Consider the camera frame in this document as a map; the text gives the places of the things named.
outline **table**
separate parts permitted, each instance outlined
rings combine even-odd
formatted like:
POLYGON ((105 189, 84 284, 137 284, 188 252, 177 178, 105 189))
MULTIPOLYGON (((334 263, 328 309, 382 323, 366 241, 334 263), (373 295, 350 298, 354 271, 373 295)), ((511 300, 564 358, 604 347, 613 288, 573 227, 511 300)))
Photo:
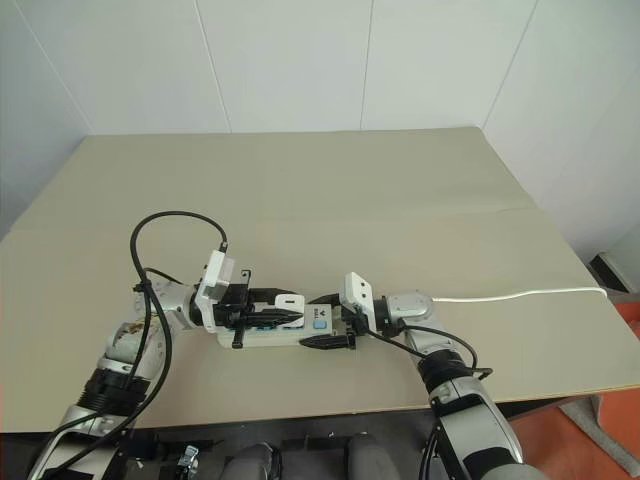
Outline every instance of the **table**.
MULTIPOLYGON (((56 426, 108 336, 126 319, 129 234, 186 209, 227 230, 252 285, 309 298, 356 271, 374 294, 478 297, 595 283, 476 128, 320 134, 88 137, 0 244, 2 430, 56 426)), ((151 225, 145 265, 197 281, 216 232, 151 225)), ((640 384, 637 341, 595 292, 438 304, 444 326, 495 373, 496 401, 640 384)), ((139 427, 420 408, 427 394, 400 350, 225 350, 182 335, 139 427)))

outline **orange floor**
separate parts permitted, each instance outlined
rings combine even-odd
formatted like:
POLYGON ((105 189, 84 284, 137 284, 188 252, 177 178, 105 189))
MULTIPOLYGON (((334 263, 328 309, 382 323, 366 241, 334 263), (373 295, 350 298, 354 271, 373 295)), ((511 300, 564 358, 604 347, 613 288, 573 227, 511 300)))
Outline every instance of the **orange floor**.
MULTIPOLYGON (((618 312, 640 336, 640 303, 616 305, 618 312)), ((605 430, 624 444, 629 438, 640 443, 640 390, 604 395, 601 422, 605 430)), ((558 408, 543 410, 514 420, 525 461, 542 470, 551 480, 629 480, 609 455, 582 432, 558 408)))

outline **white cable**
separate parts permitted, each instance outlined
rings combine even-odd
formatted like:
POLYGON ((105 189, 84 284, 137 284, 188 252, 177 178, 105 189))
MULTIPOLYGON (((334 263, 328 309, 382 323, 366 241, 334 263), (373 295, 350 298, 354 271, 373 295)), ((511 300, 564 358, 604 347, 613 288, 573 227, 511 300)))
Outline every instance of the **white cable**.
POLYGON ((476 303, 476 302, 497 302, 500 300, 511 300, 512 298, 526 297, 527 295, 538 295, 541 293, 569 293, 569 292, 598 292, 607 298, 607 291, 600 287, 574 287, 574 288, 551 288, 546 290, 527 290, 525 292, 500 295, 498 297, 478 297, 478 298, 433 298, 434 302, 447 303, 476 303))

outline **beige tabletop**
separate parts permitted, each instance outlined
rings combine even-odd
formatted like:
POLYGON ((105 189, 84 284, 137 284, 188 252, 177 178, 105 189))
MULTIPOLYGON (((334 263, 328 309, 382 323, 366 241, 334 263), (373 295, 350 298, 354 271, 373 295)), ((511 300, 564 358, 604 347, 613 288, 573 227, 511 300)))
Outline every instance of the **beige tabletop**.
MULTIPOLYGON (((129 234, 186 209, 219 220, 256 287, 309 297, 356 271, 383 295, 480 297, 594 282, 480 130, 89 137, 0 244, 3 431, 55 427, 127 318, 129 234)), ((164 219, 145 265, 198 279, 216 232, 164 219)), ((640 347, 596 292, 438 304, 473 344, 496 401, 637 386, 640 347)), ((194 425, 423 407, 409 356, 373 339, 355 351, 225 350, 182 335, 138 426, 194 425)))

